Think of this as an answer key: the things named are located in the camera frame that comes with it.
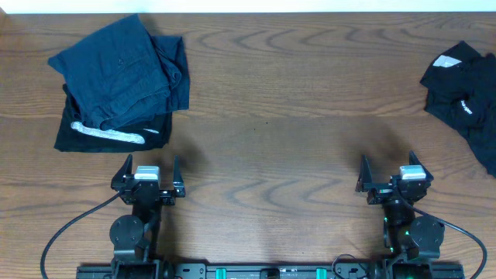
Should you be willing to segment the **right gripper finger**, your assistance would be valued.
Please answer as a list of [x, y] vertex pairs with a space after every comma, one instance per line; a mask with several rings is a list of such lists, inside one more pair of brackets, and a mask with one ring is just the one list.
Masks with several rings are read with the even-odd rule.
[[433, 181], [434, 180], [434, 177], [432, 176], [432, 174], [427, 170], [427, 168], [420, 162], [420, 160], [417, 158], [417, 156], [415, 155], [415, 152], [413, 150], [410, 150], [409, 151], [409, 154], [408, 154], [408, 159], [409, 159], [409, 164], [410, 165], [419, 165], [422, 167], [422, 169], [424, 170], [425, 172], [425, 179], [428, 180], [428, 181]]
[[361, 156], [360, 173], [357, 179], [355, 192], [367, 192], [373, 183], [370, 165], [365, 155]]

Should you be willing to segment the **black polo shirt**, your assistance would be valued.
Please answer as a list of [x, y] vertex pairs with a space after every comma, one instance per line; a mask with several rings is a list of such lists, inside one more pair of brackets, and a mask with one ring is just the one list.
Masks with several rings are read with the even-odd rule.
[[461, 41], [426, 69], [425, 111], [455, 129], [476, 159], [495, 175], [495, 55]]

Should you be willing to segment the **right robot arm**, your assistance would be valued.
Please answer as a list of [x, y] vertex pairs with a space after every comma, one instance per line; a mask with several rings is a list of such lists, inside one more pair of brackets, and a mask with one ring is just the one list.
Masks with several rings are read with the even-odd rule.
[[372, 278], [433, 277], [431, 264], [440, 257], [445, 226], [413, 209], [432, 181], [414, 152], [409, 153], [409, 164], [383, 183], [373, 181], [369, 162], [361, 157], [356, 191], [367, 193], [367, 203], [384, 210], [384, 246], [391, 252], [370, 267]]

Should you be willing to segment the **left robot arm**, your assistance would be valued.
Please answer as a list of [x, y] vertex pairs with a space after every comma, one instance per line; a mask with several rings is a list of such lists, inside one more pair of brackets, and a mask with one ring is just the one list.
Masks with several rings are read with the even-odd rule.
[[111, 181], [132, 212], [117, 218], [109, 230], [113, 243], [113, 278], [174, 278], [174, 267], [157, 256], [161, 212], [164, 206], [175, 205], [177, 198], [186, 195], [180, 172], [179, 157], [174, 157], [173, 188], [160, 188], [160, 168], [139, 166], [132, 172], [133, 157], [129, 155]]

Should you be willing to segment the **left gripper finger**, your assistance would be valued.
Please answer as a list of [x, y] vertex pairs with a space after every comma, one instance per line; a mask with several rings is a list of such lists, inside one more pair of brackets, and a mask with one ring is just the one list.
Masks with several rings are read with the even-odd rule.
[[184, 198], [185, 197], [185, 186], [184, 180], [180, 171], [180, 160], [179, 156], [176, 155], [174, 157], [174, 170], [173, 170], [173, 186], [174, 186], [174, 194], [176, 198]]
[[114, 191], [121, 191], [126, 187], [129, 179], [133, 177], [133, 155], [129, 154], [126, 158], [124, 164], [119, 168], [117, 173], [111, 180], [111, 189]]

